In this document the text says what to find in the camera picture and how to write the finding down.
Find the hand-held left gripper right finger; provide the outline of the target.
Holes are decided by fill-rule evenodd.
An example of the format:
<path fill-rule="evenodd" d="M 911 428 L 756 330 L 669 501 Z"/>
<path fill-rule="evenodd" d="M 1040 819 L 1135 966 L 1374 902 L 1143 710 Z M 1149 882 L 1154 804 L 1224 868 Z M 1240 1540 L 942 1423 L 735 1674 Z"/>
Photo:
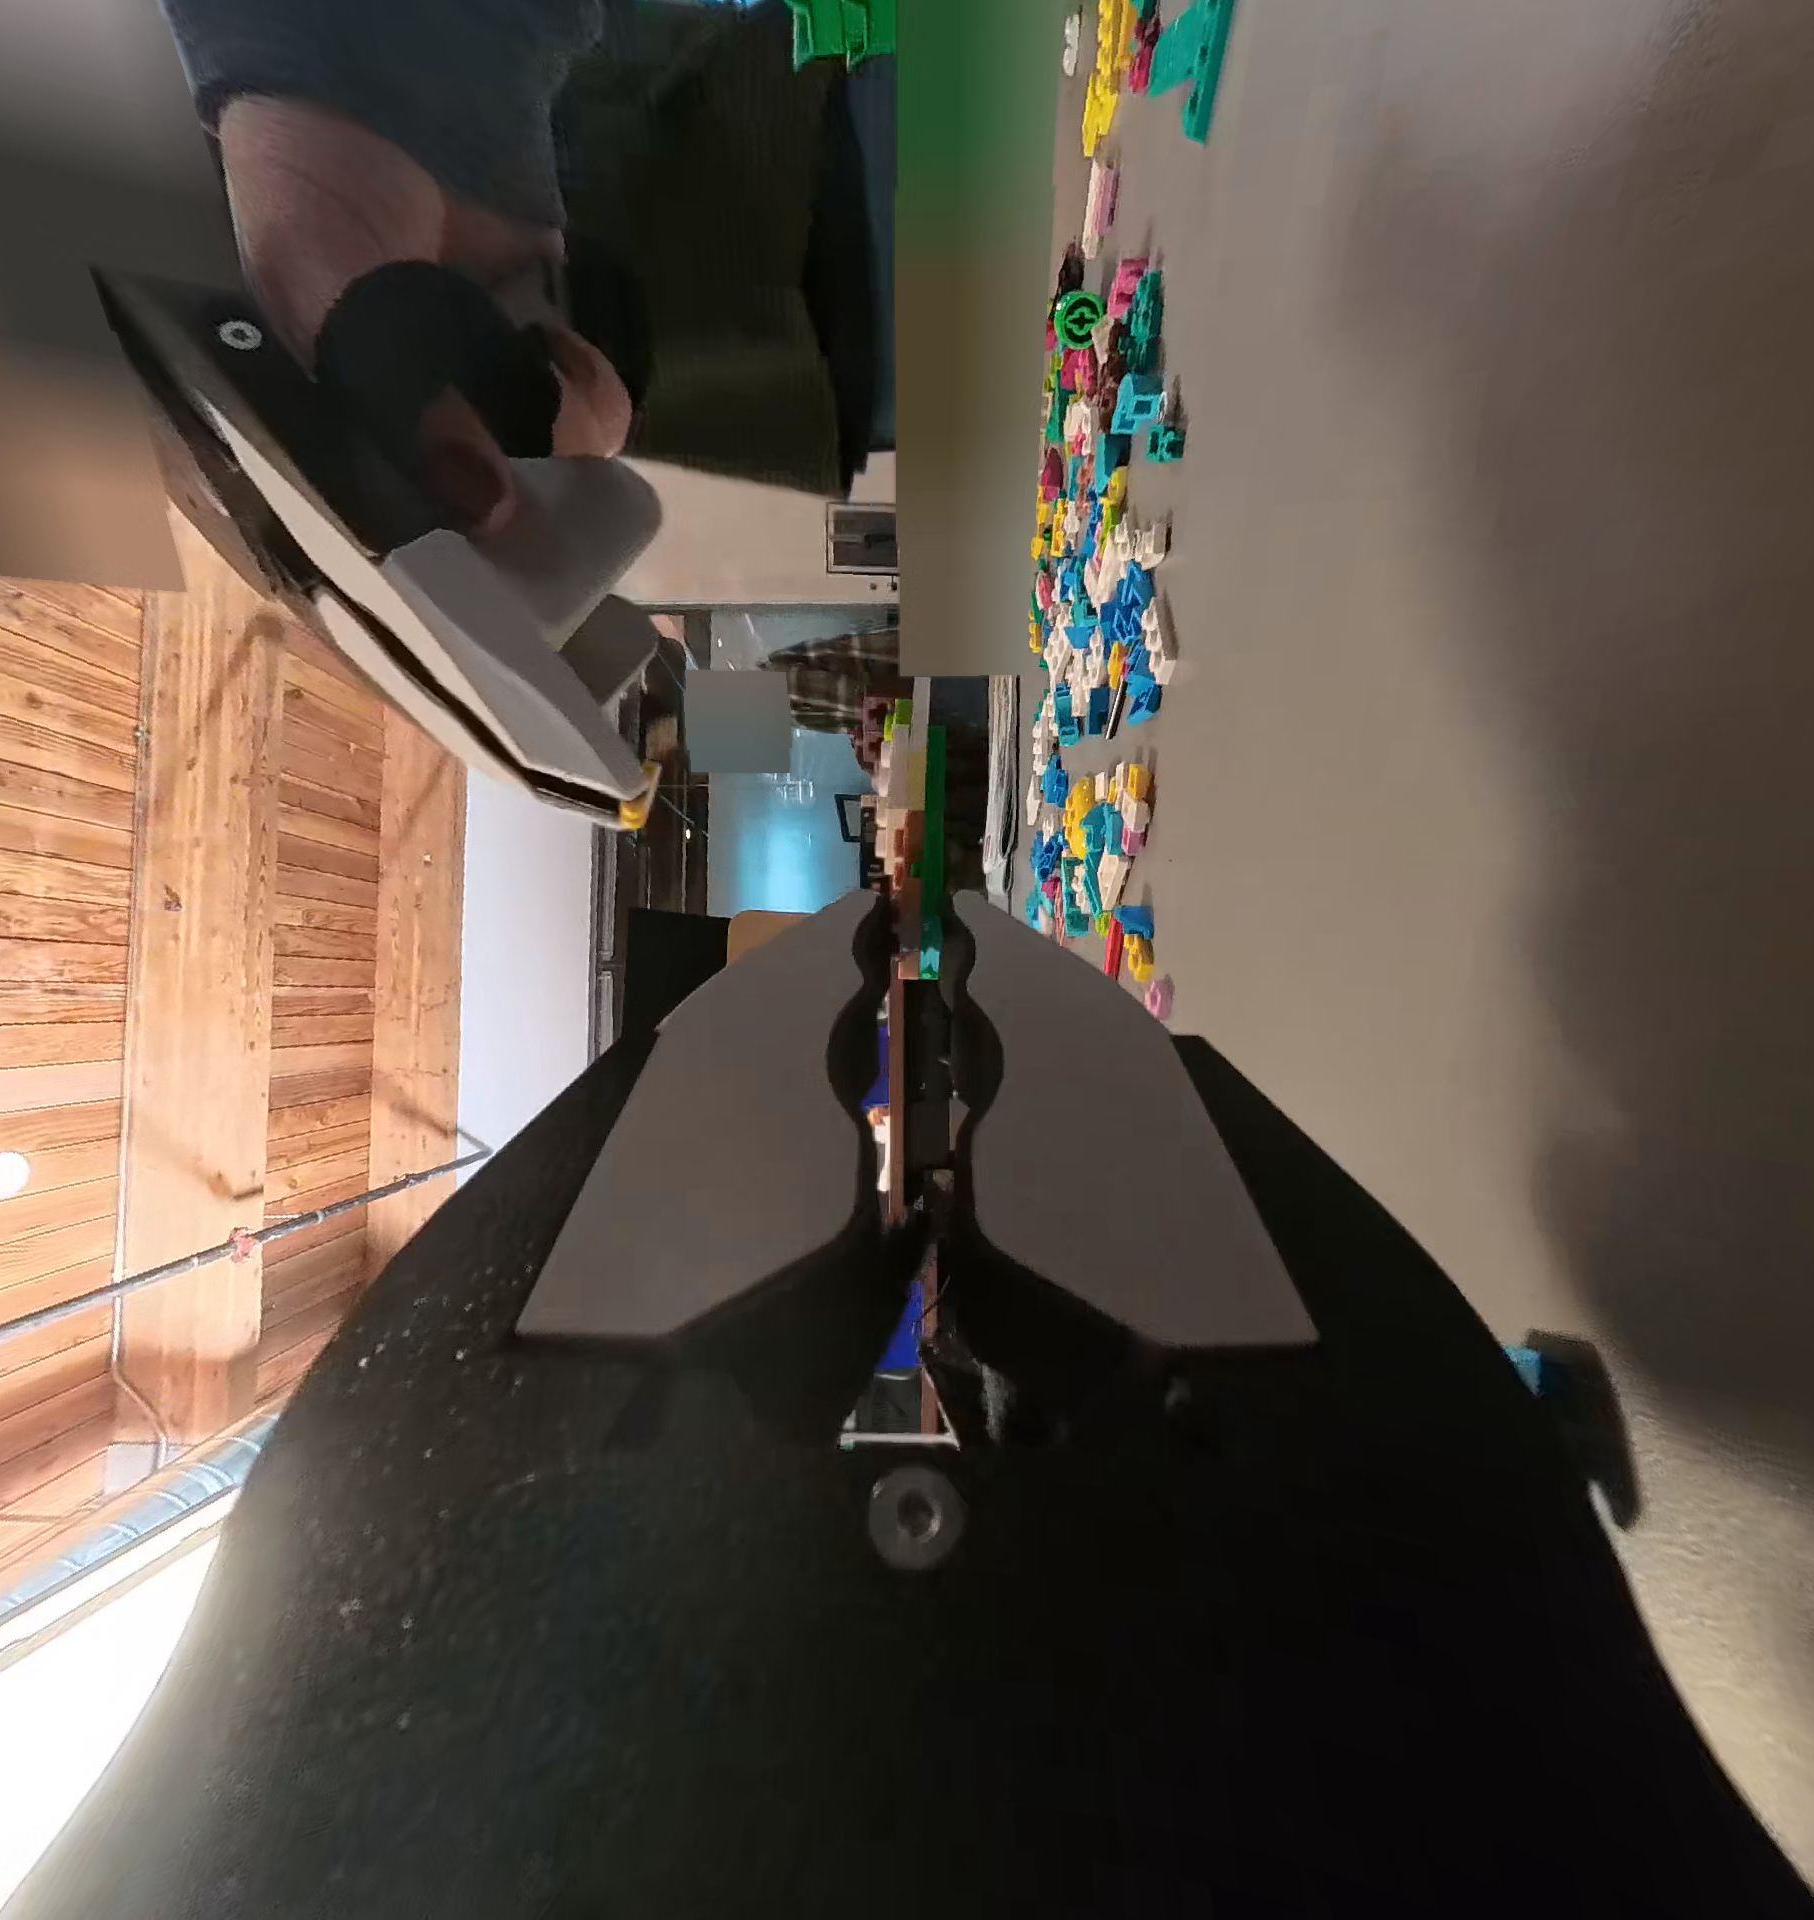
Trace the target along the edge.
<path fill-rule="evenodd" d="M 1317 1330 L 1171 1036 L 979 895 L 951 1012 L 974 1223 L 1040 1283 L 1165 1351 Z"/>

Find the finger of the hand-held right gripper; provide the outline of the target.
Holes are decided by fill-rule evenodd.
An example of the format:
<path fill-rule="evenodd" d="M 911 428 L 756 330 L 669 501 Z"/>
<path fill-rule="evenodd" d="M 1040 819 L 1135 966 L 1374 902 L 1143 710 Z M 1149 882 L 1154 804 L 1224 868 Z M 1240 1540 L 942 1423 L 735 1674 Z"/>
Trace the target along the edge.
<path fill-rule="evenodd" d="M 311 594 L 334 591 L 522 767 L 620 801 L 655 791 L 655 767 L 612 716 L 618 694 L 566 659 L 659 533 L 657 495 L 634 464 L 511 460 L 501 535 L 427 524 L 405 536 L 397 519 L 355 535 L 235 394 L 202 397 L 197 413 L 230 463 L 231 529 L 292 619 L 311 628 Z"/>
<path fill-rule="evenodd" d="M 392 635 L 331 588 L 311 592 L 311 628 L 365 689 L 413 725 L 429 744 L 497 785 L 579 814 L 603 830 L 628 828 L 628 804 L 578 780 L 531 771 L 515 760 L 475 715 L 442 697 L 389 647 Z"/>

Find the toy brick model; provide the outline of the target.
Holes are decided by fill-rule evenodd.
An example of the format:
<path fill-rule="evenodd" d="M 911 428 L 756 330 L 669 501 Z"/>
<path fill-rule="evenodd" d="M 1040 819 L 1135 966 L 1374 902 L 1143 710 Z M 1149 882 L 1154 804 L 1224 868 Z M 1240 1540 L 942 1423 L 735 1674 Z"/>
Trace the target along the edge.
<path fill-rule="evenodd" d="M 845 1419 L 842 1447 L 951 1451 L 959 1444 L 927 1367 L 943 1288 L 938 1220 L 954 1192 L 951 1012 L 942 988 L 947 734 L 933 684 L 867 716 L 872 785 L 859 799 L 859 880 L 888 910 L 889 961 L 875 1015 L 875 1078 L 861 1116 L 875 1152 L 888 1229 L 920 1225 L 926 1244 L 874 1380 Z"/>

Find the person's right forearm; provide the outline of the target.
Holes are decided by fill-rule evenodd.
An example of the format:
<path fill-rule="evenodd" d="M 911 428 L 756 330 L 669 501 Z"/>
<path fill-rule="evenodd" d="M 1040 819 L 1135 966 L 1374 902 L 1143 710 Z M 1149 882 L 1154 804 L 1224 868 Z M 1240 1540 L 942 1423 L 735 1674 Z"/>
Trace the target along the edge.
<path fill-rule="evenodd" d="M 603 28 L 592 3 L 161 3 L 195 114 L 323 110 L 462 203 L 531 229 L 564 216 L 554 103 Z"/>

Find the grey desk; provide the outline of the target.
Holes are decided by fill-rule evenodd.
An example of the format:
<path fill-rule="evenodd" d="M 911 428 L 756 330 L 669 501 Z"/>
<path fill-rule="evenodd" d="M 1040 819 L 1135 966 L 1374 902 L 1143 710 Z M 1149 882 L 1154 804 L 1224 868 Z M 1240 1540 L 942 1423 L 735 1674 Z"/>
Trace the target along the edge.
<path fill-rule="evenodd" d="M 1173 1018 L 1503 1339 L 1814 1889 L 1814 5 L 1236 5 L 1115 112 Z"/>

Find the person's right hand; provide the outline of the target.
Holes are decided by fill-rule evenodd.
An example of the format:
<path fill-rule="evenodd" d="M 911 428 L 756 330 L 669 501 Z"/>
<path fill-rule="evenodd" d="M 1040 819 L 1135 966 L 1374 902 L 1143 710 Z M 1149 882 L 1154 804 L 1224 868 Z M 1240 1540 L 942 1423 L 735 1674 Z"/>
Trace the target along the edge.
<path fill-rule="evenodd" d="M 245 286 L 302 373 L 311 373 L 321 325 L 354 283 L 423 263 L 474 283 L 511 325 L 535 326 L 558 373 L 556 456 L 626 450 L 631 394 L 562 318 L 558 229 L 447 195 L 413 157 L 315 105 L 231 99 L 215 140 Z"/>

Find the black cabinet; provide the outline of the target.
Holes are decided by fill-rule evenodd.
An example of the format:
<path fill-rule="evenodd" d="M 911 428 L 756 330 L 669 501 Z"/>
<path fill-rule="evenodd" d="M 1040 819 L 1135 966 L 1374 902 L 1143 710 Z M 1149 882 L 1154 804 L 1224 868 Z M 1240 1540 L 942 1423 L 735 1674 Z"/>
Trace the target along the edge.
<path fill-rule="evenodd" d="M 728 966 L 730 921 L 634 906 L 624 919 L 616 1036 L 650 1036 Z"/>

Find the glass partition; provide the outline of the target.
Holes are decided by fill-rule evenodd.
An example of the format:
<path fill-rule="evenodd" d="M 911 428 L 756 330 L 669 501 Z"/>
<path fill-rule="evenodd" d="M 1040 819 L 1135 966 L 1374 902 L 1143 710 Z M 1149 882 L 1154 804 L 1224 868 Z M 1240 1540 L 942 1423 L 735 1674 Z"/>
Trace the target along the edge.
<path fill-rule="evenodd" d="M 784 772 L 704 778 L 709 914 L 810 914 L 856 888 L 859 853 L 838 803 L 872 788 L 859 736 L 867 705 L 902 689 L 897 633 L 897 611 L 881 605 L 686 614 L 691 668 L 776 671 L 792 712 Z"/>

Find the person's dark green sweater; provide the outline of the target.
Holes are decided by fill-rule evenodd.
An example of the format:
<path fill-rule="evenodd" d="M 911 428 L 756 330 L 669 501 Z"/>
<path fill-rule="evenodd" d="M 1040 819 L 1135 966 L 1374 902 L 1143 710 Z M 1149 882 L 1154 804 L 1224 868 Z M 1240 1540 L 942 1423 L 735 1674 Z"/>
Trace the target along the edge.
<path fill-rule="evenodd" d="M 646 463 L 845 501 L 893 450 L 897 72 L 784 5 L 601 5 L 552 126 L 576 332 Z"/>

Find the pile of colourful toy bricks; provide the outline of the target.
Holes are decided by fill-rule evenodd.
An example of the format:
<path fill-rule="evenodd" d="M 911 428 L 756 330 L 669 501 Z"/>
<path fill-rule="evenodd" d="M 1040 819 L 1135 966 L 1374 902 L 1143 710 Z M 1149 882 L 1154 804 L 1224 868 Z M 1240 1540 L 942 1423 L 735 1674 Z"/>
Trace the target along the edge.
<path fill-rule="evenodd" d="M 1081 233 L 1061 251 L 1044 322 L 1028 636 L 1040 691 L 1021 913 L 1032 933 L 1095 954 L 1107 980 L 1168 1023 L 1173 984 L 1135 879 L 1157 777 L 1119 744 L 1159 716 L 1178 666 L 1159 591 L 1171 524 L 1140 517 L 1130 484 L 1138 466 L 1178 464 L 1185 432 L 1163 371 L 1161 271 L 1147 252 L 1111 251 L 1115 203 L 1118 168 L 1090 159 Z M 1106 322 L 1090 351 L 1061 353 L 1053 303 L 1081 286 L 1104 301 Z"/>

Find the thin metal rod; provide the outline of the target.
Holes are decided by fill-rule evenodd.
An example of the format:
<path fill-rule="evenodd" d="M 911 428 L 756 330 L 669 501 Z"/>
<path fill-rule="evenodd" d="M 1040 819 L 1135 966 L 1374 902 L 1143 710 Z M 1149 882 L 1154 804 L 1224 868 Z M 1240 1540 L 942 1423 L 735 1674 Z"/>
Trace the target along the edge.
<path fill-rule="evenodd" d="M 292 1237 L 300 1237 L 336 1220 L 349 1219 L 372 1209 L 374 1204 L 388 1202 L 416 1188 L 426 1188 L 444 1178 L 454 1178 L 467 1169 L 485 1164 L 494 1155 L 494 1149 L 487 1142 L 464 1131 L 459 1133 L 459 1142 L 465 1146 L 465 1152 L 447 1163 L 405 1172 L 375 1188 L 368 1188 L 365 1192 L 339 1199 L 320 1209 L 282 1216 L 259 1229 L 233 1229 L 222 1243 L 213 1247 L 205 1247 L 192 1255 L 131 1273 L 114 1283 L 79 1293 L 64 1302 L 47 1304 L 8 1318 L 0 1323 L 0 1349 L 6 1349 L 10 1342 L 22 1337 L 29 1337 L 100 1308 L 114 1306 L 120 1301 L 151 1286 L 194 1277 L 209 1266 L 237 1264 Z"/>

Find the green toy baseplate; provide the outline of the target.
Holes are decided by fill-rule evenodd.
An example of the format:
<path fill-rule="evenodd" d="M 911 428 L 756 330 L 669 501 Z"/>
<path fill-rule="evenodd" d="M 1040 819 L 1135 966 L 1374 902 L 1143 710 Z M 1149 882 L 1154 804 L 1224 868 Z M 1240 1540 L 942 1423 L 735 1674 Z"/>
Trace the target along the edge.
<path fill-rule="evenodd" d="M 792 64 L 840 62 L 856 70 L 897 52 L 897 3 L 893 0 L 787 0 Z"/>

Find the yellow toy brick strip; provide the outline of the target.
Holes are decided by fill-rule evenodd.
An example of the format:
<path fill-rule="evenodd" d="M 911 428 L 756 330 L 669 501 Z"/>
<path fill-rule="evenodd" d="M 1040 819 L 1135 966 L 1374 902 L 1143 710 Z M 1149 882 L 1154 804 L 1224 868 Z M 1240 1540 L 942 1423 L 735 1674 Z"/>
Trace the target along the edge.
<path fill-rule="evenodd" d="M 1081 152 L 1100 155 L 1111 135 L 1118 103 L 1127 90 L 1135 52 L 1138 10 L 1132 3 L 1101 3 L 1093 28 L 1085 36 L 1081 70 L 1085 99 L 1081 114 Z"/>

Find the teal toy brick structure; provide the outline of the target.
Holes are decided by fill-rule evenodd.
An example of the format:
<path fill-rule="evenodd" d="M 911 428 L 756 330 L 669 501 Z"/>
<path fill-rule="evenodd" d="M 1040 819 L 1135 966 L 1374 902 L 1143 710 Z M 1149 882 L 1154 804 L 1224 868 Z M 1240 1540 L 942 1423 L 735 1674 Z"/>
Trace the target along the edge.
<path fill-rule="evenodd" d="M 1208 145 L 1236 10 L 1238 3 L 1155 8 L 1146 92 L 1155 101 L 1181 94 L 1181 137 L 1197 147 Z"/>

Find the silver ventilation duct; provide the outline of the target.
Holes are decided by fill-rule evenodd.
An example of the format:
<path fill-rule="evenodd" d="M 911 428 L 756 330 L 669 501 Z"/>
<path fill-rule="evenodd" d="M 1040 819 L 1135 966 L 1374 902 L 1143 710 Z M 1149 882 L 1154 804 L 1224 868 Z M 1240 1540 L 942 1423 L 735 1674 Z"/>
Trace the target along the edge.
<path fill-rule="evenodd" d="M 178 1455 L 106 1501 L 19 1571 L 0 1577 L 0 1633 L 100 1577 L 131 1575 L 189 1537 L 220 1524 L 266 1448 L 282 1404 Z"/>

